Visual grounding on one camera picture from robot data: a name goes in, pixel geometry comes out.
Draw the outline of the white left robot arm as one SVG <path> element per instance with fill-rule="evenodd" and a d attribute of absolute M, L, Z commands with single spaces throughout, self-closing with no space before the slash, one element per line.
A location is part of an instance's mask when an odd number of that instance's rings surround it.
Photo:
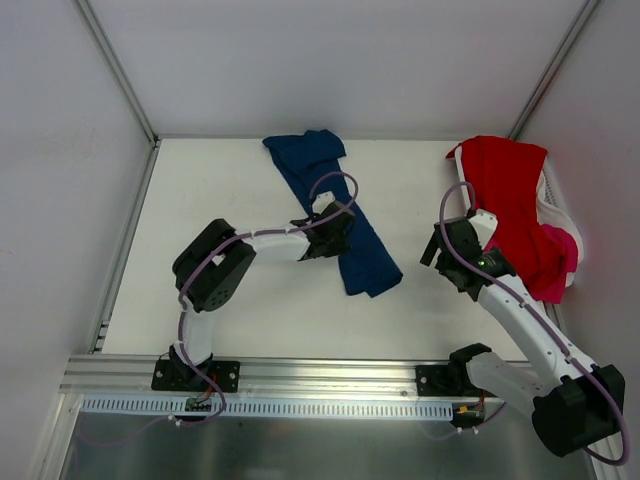
<path fill-rule="evenodd" d="M 258 263 L 303 262 L 350 251 L 355 214 L 330 199 L 310 217 L 271 229 L 237 231 L 212 221 L 172 266 L 181 313 L 169 360 L 157 366 L 155 390 L 204 391 L 223 383 L 212 352 L 213 313 L 228 303 Z"/>

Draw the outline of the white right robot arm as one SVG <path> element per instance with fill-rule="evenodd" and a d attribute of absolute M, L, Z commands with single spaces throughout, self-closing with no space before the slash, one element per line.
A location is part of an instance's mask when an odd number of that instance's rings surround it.
<path fill-rule="evenodd" d="M 420 259 L 434 266 L 503 327 L 532 371 L 510 365 L 475 343 L 449 356 L 426 384 L 441 393 L 491 393 L 530 419 L 543 445 L 564 457 L 611 435 L 626 437 L 625 379 L 574 346 L 530 296 L 498 248 L 488 249 L 496 218 L 484 210 L 440 221 Z"/>

